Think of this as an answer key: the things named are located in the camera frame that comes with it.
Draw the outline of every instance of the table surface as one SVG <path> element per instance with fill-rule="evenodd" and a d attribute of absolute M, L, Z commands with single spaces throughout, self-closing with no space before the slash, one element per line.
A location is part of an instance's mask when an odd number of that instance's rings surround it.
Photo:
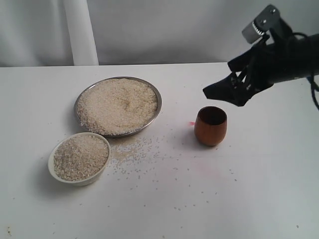
<path fill-rule="evenodd" d="M 0 238 L 319 238 L 319 113 L 309 84 L 277 84 L 242 108 L 207 100 L 202 88 L 228 74 L 226 63 L 0 68 Z M 81 132 L 74 102 L 114 76 L 154 84 L 161 113 L 110 141 L 113 159 L 97 182 L 60 184 L 47 160 Z M 208 105 L 228 115 L 215 148 L 190 125 Z"/>

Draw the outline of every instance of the rice grain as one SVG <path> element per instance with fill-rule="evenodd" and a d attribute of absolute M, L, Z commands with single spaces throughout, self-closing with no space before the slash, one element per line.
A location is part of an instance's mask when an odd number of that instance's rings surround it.
<path fill-rule="evenodd" d="M 92 135 L 63 142 L 54 154 L 54 171 L 64 180 L 78 181 L 96 174 L 106 163 L 108 145 Z"/>
<path fill-rule="evenodd" d="M 154 115 L 158 103 L 145 83 L 130 79 L 110 79 L 87 89 L 78 101 L 82 126 L 103 135 L 134 132 Z"/>

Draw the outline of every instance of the white backdrop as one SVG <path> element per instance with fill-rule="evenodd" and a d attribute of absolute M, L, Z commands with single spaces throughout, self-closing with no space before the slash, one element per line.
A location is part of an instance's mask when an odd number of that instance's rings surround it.
<path fill-rule="evenodd" d="M 269 3 L 319 32 L 317 0 L 0 0 L 0 66 L 228 61 Z"/>

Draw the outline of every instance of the wooden cup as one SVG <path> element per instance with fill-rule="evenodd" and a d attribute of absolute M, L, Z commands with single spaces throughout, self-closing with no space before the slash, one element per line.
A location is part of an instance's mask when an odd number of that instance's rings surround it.
<path fill-rule="evenodd" d="M 215 146 L 225 138 L 227 130 L 227 114 L 215 106 L 202 108 L 195 122 L 195 136 L 199 142 L 207 146 Z"/>

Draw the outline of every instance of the stainless steel plate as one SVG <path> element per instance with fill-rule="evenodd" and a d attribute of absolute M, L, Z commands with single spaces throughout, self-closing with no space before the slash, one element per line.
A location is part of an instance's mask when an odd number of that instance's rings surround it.
<path fill-rule="evenodd" d="M 160 96 L 160 93 L 159 91 L 155 88 L 155 86 L 153 86 L 151 83 L 145 81 L 145 80 L 142 80 L 140 78 L 136 78 L 136 77 L 126 77 L 126 76 L 123 76 L 123 77 L 112 77 L 112 78 L 108 78 L 108 79 L 105 79 L 105 80 L 102 80 L 102 81 L 107 81 L 107 80 L 111 80 L 111 79 L 122 79 L 122 78 L 125 78 L 125 79 L 130 79 L 130 80 L 135 80 L 135 81 L 139 81 L 139 82 L 143 82 L 145 84 L 147 84 L 155 93 L 155 96 L 156 96 L 156 99 L 157 99 L 157 102 L 158 102 L 158 108 L 157 110 L 155 111 L 153 117 L 145 124 L 143 125 L 142 127 L 140 128 L 137 128 L 135 131 L 133 132 L 129 132 L 129 133 L 123 133 L 123 134 L 117 134 L 117 135 L 103 135 L 105 138 L 122 138 L 122 137 L 126 137 L 126 136 L 131 136 L 131 135 L 134 135 L 136 133 L 139 133 L 141 132 L 144 128 L 146 128 L 147 126 L 149 126 L 155 119 L 156 117 L 159 115 L 160 113 L 160 110 L 161 110 L 161 96 Z M 78 102 L 79 102 L 79 99 L 81 98 L 82 94 L 87 90 L 87 89 L 91 89 L 93 87 L 95 87 L 97 84 L 99 84 L 100 82 L 102 81 L 99 81 L 97 83 L 94 83 L 93 85 L 89 86 L 88 88 L 86 88 L 80 95 L 79 97 L 76 99 L 76 102 L 74 104 L 74 115 L 75 115 L 75 118 L 77 120 L 77 122 L 80 124 L 80 126 L 85 129 L 86 131 L 90 131 L 87 127 L 83 126 L 81 124 L 81 121 L 80 121 L 80 118 L 77 114 L 77 106 L 78 106 Z"/>

